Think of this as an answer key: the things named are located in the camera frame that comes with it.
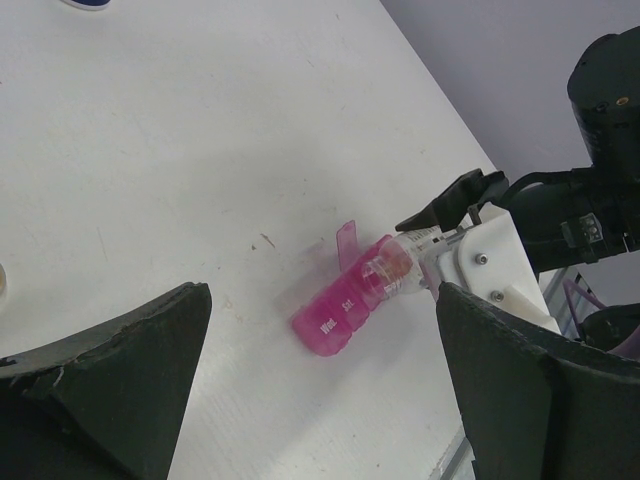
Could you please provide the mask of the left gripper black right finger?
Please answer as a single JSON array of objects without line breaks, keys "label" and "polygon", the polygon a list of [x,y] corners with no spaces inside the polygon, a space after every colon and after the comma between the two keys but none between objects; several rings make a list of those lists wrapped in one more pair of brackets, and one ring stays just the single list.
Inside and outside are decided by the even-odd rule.
[{"label": "left gripper black right finger", "polygon": [[452,283],[439,333],[479,479],[636,479],[639,364]]}]

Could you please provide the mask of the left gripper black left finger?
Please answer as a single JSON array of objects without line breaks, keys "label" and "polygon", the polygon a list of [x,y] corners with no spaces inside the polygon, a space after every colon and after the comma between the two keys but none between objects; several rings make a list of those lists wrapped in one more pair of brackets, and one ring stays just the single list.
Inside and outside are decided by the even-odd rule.
[{"label": "left gripper black left finger", "polygon": [[205,283],[1,360],[4,479],[165,479],[211,315]]}]

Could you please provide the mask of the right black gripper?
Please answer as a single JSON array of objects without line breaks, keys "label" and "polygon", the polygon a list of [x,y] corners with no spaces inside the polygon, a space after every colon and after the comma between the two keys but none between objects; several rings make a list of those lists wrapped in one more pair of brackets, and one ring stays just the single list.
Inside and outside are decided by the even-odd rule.
[{"label": "right black gripper", "polygon": [[488,202],[510,213],[536,273],[639,249],[639,184],[593,167],[534,172],[514,183],[502,171],[474,169],[398,223],[395,231],[451,231]]}]

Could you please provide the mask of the clear pill bottle orange cap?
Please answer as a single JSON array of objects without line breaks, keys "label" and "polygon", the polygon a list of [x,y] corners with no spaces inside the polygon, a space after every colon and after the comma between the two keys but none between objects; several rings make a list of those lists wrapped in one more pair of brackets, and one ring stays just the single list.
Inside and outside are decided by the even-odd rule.
[{"label": "clear pill bottle orange cap", "polygon": [[443,282],[439,259],[450,252],[464,234],[462,227],[443,232],[435,226],[390,238],[361,269],[368,291],[379,300],[388,300],[400,294],[428,290],[437,300],[439,285]]}]

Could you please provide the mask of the pink pill organizer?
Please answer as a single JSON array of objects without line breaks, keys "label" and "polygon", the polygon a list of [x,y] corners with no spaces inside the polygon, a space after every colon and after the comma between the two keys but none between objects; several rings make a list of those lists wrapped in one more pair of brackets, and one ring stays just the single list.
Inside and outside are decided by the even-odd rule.
[{"label": "pink pill organizer", "polygon": [[390,239],[386,234],[361,244],[351,220],[336,232],[334,250],[322,241],[304,252],[311,270],[277,296],[274,306],[307,350],[320,357],[337,354],[383,302],[364,279],[363,266]]}]

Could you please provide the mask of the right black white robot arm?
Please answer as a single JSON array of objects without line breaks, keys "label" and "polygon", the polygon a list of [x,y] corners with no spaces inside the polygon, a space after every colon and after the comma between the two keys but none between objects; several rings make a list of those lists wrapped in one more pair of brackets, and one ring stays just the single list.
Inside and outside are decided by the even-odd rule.
[{"label": "right black white robot arm", "polygon": [[469,171],[396,231],[452,230],[491,203],[510,213],[536,273],[638,250],[639,30],[595,40],[567,93],[590,166],[531,172],[515,182],[501,171]]}]

